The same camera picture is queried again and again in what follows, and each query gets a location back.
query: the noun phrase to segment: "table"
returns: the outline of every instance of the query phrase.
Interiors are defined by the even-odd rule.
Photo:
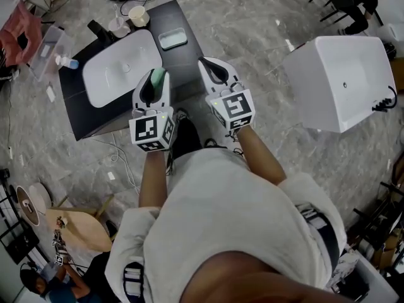
[[[149,9],[147,12],[150,22],[142,29],[149,30],[153,35],[158,52],[162,57],[163,67],[170,73],[172,104],[192,95],[204,93],[203,87],[192,84],[200,79],[198,58],[203,56],[203,53],[178,2],[170,1]],[[132,32],[137,30],[132,23],[128,22],[128,25]],[[158,36],[179,27],[185,30],[187,43],[173,49],[163,50],[158,42]],[[78,69],[62,67],[59,70],[64,104],[76,140],[94,134],[124,129],[129,126],[129,120],[132,119],[133,91],[127,92],[102,108],[92,106],[87,97],[82,75],[83,67],[89,59],[104,49],[103,44],[96,39],[72,57],[79,62]]]
[[[67,245],[100,252],[109,252],[112,240],[98,220],[105,211],[113,195],[100,210],[86,208],[60,208],[67,199],[65,197],[59,207],[46,210],[46,220],[52,230],[58,229],[56,221],[59,217],[67,219],[67,225],[61,229],[62,239]]]

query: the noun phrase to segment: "bottle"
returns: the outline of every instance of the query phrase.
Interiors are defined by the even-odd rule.
[[[69,58],[67,56],[57,55],[56,56],[56,64],[61,65],[61,66],[65,66],[65,67],[71,68],[71,69],[77,69],[79,63],[75,59]]]

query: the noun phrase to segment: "cup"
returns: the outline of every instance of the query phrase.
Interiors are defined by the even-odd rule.
[[[142,6],[133,7],[128,16],[136,27],[144,27],[150,20],[149,14]]]
[[[111,20],[108,24],[108,29],[114,34],[117,38],[125,37],[128,33],[131,32],[128,24],[125,23],[124,18],[118,17]]]

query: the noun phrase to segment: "white sink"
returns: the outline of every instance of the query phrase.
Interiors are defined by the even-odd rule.
[[[91,58],[83,68],[90,103],[101,108],[136,88],[140,79],[163,64],[152,34],[138,30]]]
[[[396,90],[377,37],[317,37],[284,62],[300,119],[307,128],[342,133],[373,113]]]

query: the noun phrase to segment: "black countertop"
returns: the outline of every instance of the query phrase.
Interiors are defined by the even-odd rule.
[[[147,12],[150,15],[149,24],[140,29],[151,32],[162,57],[163,67],[170,73],[172,103],[202,92],[187,90],[188,83],[200,77],[198,58],[203,54],[178,2],[170,1]],[[131,23],[128,24],[131,25],[132,32],[137,30]],[[158,42],[158,36],[179,27],[185,30],[187,43],[163,50]],[[59,70],[63,99],[76,140],[93,135],[132,109],[133,91],[127,92],[102,108],[93,107],[87,97],[82,76],[83,67],[89,59],[104,49],[97,39],[73,57],[79,61],[78,69],[62,67]]]

